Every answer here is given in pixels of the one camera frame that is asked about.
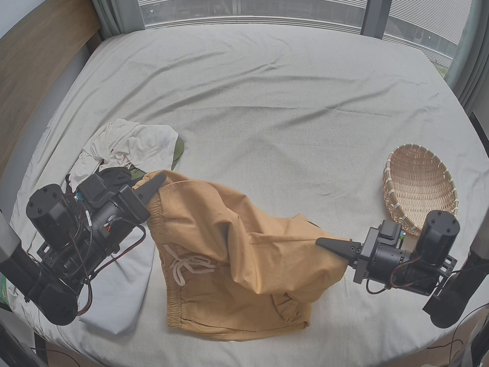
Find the gray-green curtain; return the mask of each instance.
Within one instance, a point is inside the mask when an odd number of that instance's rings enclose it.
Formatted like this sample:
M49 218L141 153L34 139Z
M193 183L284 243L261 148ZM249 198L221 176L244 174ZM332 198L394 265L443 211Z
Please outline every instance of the gray-green curtain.
M102 26L100 30L102 39L144 30L138 0L92 0L92 2Z
M474 108L480 108L478 103L487 102L479 95L489 86L488 57L489 0L472 0L467 24L445 76L468 115Z

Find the white drawstring bow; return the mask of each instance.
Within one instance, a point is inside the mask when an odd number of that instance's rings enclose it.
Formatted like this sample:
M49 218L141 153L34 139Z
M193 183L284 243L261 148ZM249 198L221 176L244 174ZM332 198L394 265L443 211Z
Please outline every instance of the white drawstring bow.
M180 287L183 287L185 285L185 279L182 276L181 273L181 267L185 266L187 271L191 273L210 273L214 272L214 268L216 267L214 264L211 264L211 260L209 260L207 257L204 257L203 255L188 255L185 258L180 258L177 253L175 253L170 246L168 245L163 245L165 250L170 253L173 258L175 259L172 262L172 265L170 265L170 268L173 268L173 278L175 279L176 283L180 285ZM205 269L195 269L192 266L193 265L199 265L199 266L204 266Z

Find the woven bamboo basket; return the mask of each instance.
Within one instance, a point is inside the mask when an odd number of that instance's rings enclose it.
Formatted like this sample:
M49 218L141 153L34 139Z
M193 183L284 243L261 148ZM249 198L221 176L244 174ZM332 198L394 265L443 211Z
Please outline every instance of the woven bamboo basket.
M419 236L428 212L458 214L458 194L443 162L419 144L403 144L392 151L384 168L385 204L392 220Z

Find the bed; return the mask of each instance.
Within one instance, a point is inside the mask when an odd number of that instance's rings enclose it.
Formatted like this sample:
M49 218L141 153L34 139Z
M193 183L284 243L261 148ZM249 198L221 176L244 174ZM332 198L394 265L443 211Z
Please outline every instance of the bed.
M323 29L265 24L138 31L101 43L58 108L23 179L11 224L23 248L39 237L25 206L62 183L81 147L116 118L167 124L185 141L177 171L240 190L273 216L298 212L328 232L363 241L388 218L382 170L403 143L433 150L458 188L459 266L489 206L489 160L449 87L419 50ZM374 366L448 333L422 311L426 297L369 295L352 270L313 305L302 332L216 342L169 329L160 260L135 330L109 336L75 321L50 324L10 285L9 302L48 341L102 364ZM486 303L486 280L466 311Z

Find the headboard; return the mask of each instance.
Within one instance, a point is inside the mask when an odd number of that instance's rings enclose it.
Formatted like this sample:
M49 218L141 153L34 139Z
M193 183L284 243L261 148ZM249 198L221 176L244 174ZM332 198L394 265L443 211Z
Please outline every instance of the headboard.
M0 177L30 114L99 28L91 0L46 0L0 39Z

